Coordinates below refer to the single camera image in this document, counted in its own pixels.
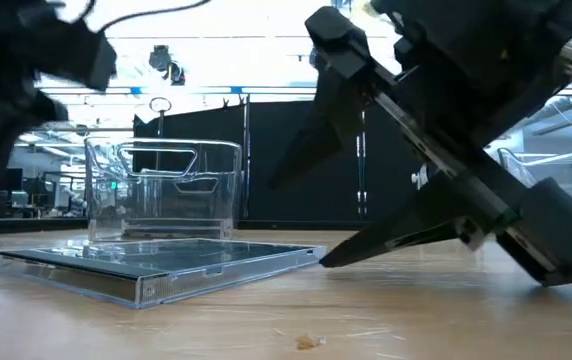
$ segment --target small debris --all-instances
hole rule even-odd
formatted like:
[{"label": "small debris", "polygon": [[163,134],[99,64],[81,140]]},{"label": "small debris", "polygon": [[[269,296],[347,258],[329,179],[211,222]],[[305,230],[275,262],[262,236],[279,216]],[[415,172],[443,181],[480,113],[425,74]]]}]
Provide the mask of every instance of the small debris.
[{"label": "small debris", "polygon": [[316,348],[320,345],[326,344],[326,339],[318,337],[318,338],[311,338],[308,335],[298,336],[295,339],[297,343],[297,350],[310,350]]}]

